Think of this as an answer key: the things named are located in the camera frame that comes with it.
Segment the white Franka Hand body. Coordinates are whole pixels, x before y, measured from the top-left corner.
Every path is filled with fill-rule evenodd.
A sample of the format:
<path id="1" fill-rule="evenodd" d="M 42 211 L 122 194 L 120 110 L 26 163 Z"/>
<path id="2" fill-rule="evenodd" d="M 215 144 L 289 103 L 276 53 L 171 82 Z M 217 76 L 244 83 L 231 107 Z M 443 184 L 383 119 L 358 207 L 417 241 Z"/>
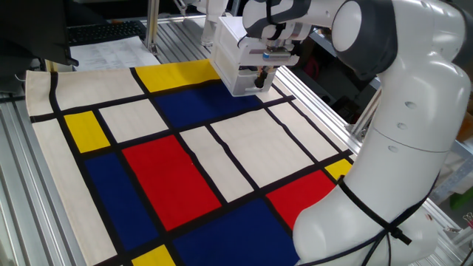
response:
<path id="1" fill-rule="evenodd" d="M 265 41 L 246 35 L 236 42 L 236 48 L 237 70 L 258 70 L 264 66 L 294 66 L 300 59 L 295 44 L 272 47 L 267 46 Z"/>

